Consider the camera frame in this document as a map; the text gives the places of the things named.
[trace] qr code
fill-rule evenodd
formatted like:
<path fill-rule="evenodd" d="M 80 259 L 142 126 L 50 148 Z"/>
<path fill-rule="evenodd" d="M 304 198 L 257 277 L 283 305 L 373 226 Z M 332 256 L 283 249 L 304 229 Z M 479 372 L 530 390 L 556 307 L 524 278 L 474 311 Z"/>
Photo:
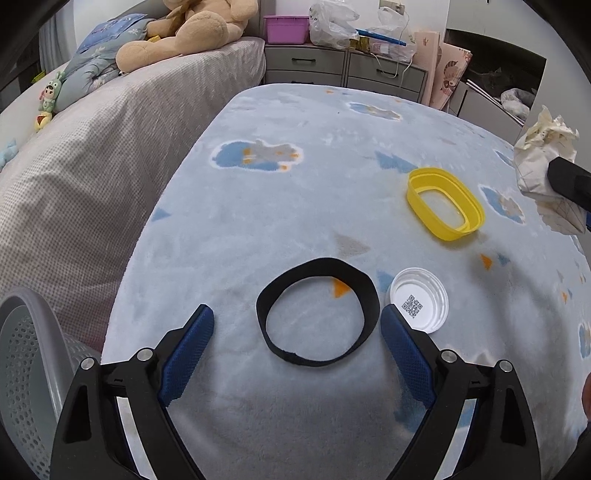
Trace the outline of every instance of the qr code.
<path fill-rule="evenodd" d="M 423 306 L 412 295 L 410 295 L 409 298 L 407 298 L 407 301 L 402 304 L 402 309 L 405 310 L 412 318 L 415 318 L 422 308 Z"/>

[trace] metal screw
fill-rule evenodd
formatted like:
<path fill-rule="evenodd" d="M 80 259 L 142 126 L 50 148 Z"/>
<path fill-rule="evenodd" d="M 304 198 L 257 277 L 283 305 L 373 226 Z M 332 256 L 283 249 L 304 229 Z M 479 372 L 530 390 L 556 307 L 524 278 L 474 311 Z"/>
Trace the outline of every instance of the metal screw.
<path fill-rule="evenodd" d="M 150 350 L 149 348 L 142 348 L 139 352 L 138 352 L 138 360 L 141 362 L 147 362 L 148 360 L 150 360 L 152 358 L 152 350 Z"/>
<path fill-rule="evenodd" d="M 95 364 L 95 359 L 88 357 L 85 358 L 84 360 L 82 360 L 82 363 L 80 363 L 80 366 L 82 367 L 82 370 L 90 370 Z"/>
<path fill-rule="evenodd" d="M 452 364 L 457 360 L 457 355 L 451 350 L 444 350 L 441 352 L 441 358 L 443 358 L 443 361 L 447 362 L 448 364 Z"/>
<path fill-rule="evenodd" d="M 513 365 L 511 365 L 509 360 L 501 360 L 499 363 L 499 368 L 503 370 L 503 372 L 509 373 L 513 370 Z"/>

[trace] plush toy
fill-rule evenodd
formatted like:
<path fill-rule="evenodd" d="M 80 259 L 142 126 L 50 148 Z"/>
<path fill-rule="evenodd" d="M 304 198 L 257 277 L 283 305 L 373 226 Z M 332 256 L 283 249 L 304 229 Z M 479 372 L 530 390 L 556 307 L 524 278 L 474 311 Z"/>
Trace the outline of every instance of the plush toy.
<path fill-rule="evenodd" d="M 62 82 L 64 79 L 63 72 L 57 72 L 56 78 L 49 82 L 41 92 L 39 100 L 39 114 L 35 119 L 35 130 L 39 131 L 46 126 L 53 118 L 53 109 L 56 107 L 56 99 L 60 94 Z"/>
<path fill-rule="evenodd" d="M 148 24 L 148 38 L 121 47 L 116 62 L 124 73 L 177 55 L 215 50 L 238 40 L 258 12 L 257 0 L 163 0 L 172 11 Z"/>
<path fill-rule="evenodd" d="M 4 150 L 0 150 L 0 171 L 2 171 L 4 165 L 17 156 L 17 153 L 18 147 L 16 140 L 12 140 Z"/>

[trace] white plastic lid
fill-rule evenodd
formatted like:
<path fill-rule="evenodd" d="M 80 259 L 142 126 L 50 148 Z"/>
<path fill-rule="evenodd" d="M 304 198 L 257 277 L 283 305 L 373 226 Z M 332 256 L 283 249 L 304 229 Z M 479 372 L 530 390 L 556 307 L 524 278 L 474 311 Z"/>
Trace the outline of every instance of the white plastic lid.
<path fill-rule="evenodd" d="M 433 333 L 447 319 L 449 298 L 441 281 L 423 268 L 402 270 L 386 293 L 414 330 Z"/>

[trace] bed sheet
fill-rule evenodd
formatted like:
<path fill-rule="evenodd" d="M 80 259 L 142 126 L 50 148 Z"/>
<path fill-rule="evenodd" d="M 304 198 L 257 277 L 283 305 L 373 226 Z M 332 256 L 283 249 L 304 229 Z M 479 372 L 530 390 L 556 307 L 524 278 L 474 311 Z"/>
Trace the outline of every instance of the bed sheet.
<path fill-rule="evenodd" d="M 303 85 L 241 93 L 146 224 L 103 363 L 154 347 L 205 303 L 215 332 L 168 412 L 208 480 L 386 478 L 424 409 L 379 329 L 342 362 L 298 367 L 269 351 L 255 303 L 270 281 L 312 258 L 366 272 L 382 306 L 398 272 L 425 268 L 449 295 L 447 321 L 431 337 L 465 361 L 515 365 L 547 478 L 586 427 L 591 274 L 576 238 L 550 231 L 519 193 L 512 155 L 479 127 L 395 97 Z M 408 173 L 430 166 L 479 199 L 486 223 L 477 233 L 442 242 L 413 214 Z M 268 321 L 280 348 L 313 359 L 343 353 L 361 327 L 355 295 L 330 279 L 291 287 Z M 453 472 L 471 412 L 466 406 L 440 478 Z"/>
<path fill-rule="evenodd" d="M 0 173 L 0 294 L 32 288 L 66 333 L 102 350 L 164 187 L 213 118 L 264 73 L 264 41 L 243 38 L 119 77 L 58 114 Z"/>

